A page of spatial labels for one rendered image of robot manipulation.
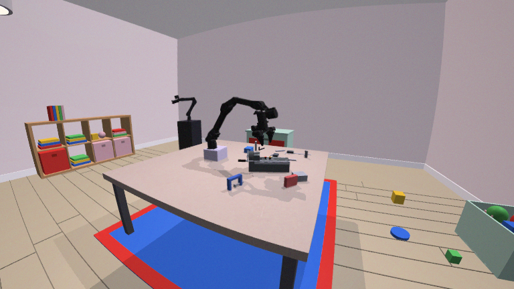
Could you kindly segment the red rectangular block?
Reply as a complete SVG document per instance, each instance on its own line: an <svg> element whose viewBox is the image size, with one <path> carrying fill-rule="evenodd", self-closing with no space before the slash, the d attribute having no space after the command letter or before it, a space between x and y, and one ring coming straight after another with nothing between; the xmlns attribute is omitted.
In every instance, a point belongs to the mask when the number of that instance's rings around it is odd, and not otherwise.
<svg viewBox="0 0 514 289"><path fill-rule="evenodd" d="M295 185L297 185L297 183L298 183L298 175L296 175L296 174L288 175L288 176L284 177L284 187L286 187L286 188L295 186Z"/></svg>

